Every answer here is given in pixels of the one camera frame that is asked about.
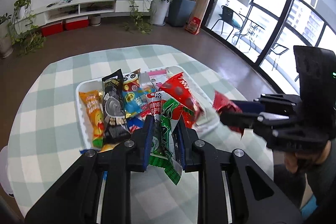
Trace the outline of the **person's right hand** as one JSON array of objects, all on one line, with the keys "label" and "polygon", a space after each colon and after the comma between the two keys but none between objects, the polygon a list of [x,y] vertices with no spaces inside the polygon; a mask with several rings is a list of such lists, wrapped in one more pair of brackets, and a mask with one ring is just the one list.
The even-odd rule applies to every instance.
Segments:
[{"label": "person's right hand", "polygon": [[312,164],[322,164],[326,161],[331,151],[331,141],[328,140],[325,148],[318,153],[291,153],[286,152],[284,156],[285,167],[290,173],[296,173],[299,169],[299,161],[303,160]]}]

